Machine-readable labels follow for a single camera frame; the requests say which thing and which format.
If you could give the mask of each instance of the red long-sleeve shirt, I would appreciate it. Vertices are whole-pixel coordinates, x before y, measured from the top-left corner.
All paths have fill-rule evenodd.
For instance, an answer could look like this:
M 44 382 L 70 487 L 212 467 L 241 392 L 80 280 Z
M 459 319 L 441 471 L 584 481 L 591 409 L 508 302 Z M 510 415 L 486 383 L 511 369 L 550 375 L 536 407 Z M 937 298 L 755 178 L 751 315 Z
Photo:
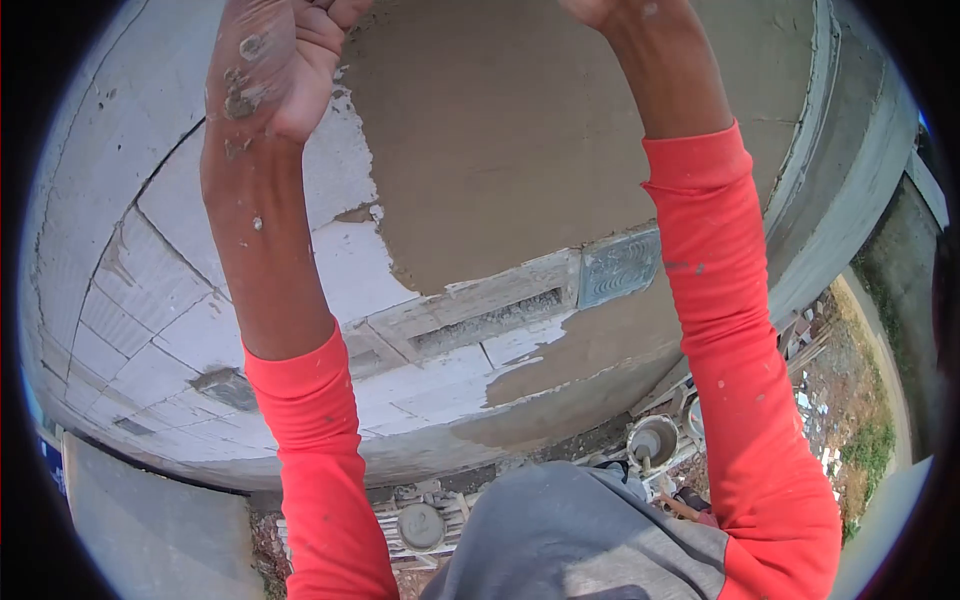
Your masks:
M 700 395 L 713 513 L 729 540 L 721 598 L 828 595 L 836 503 L 801 435 L 767 310 L 763 229 L 739 129 L 644 140 L 663 261 Z M 247 376 L 279 444 L 292 599 L 396 597 L 364 495 L 358 419 L 339 330 L 321 348 Z

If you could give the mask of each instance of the bucket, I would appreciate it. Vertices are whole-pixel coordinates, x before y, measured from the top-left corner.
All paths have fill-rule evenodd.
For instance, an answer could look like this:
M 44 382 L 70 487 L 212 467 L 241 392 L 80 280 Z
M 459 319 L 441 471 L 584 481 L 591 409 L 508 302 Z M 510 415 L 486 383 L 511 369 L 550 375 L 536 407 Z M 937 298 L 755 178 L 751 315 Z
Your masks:
M 684 411 L 684 424 L 682 425 L 684 433 L 694 440 L 704 438 L 704 416 L 700 413 L 700 398 L 693 398 L 693 401 Z
M 407 548 L 414 552 L 429 552 L 444 541 L 446 523 L 437 509 L 420 502 L 400 511 L 396 533 Z
M 627 461 L 641 473 L 645 456 L 650 457 L 650 468 L 662 467 L 677 452 L 679 438 L 677 425 L 666 415 L 644 417 L 627 436 Z

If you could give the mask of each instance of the person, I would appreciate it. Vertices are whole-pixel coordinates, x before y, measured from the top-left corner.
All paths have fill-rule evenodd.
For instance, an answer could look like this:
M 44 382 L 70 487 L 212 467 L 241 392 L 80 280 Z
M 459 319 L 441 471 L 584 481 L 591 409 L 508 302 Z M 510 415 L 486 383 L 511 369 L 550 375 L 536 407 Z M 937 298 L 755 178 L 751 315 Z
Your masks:
M 348 356 L 314 263 L 301 165 L 345 31 L 370 2 L 227 0 L 206 83 L 204 204 L 279 447 L 292 599 L 397 595 L 364 495 Z M 521 468 L 480 497 L 423 597 L 826 597 L 838 509 L 777 353 L 752 159 L 704 29 L 687 0 L 561 3 L 609 42 L 643 121 L 643 185 L 719 527 L 664 515 L 609 469 Z

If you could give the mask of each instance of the fist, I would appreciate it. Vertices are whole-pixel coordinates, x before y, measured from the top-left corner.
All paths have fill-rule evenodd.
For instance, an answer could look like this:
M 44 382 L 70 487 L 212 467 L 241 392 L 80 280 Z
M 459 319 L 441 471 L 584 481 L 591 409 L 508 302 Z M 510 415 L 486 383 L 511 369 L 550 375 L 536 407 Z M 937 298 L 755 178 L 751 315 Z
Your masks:
M 305 143 L 333 90 L 345 32 L 372 0 L 227 0 L 206 75 L 208 123 Z

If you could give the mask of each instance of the mortar bucket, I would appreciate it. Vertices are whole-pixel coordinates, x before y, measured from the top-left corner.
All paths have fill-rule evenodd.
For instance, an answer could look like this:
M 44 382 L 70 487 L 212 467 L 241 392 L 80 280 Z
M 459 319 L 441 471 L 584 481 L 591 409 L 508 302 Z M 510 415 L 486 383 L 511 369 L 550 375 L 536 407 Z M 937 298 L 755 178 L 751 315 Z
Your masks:
M 644 417 L 627 436 L 627 461 L 643 472 L 643 457 L 650 457 L 650 468 L 666 465 L 677 452 L 680 432 L 666 415 Z

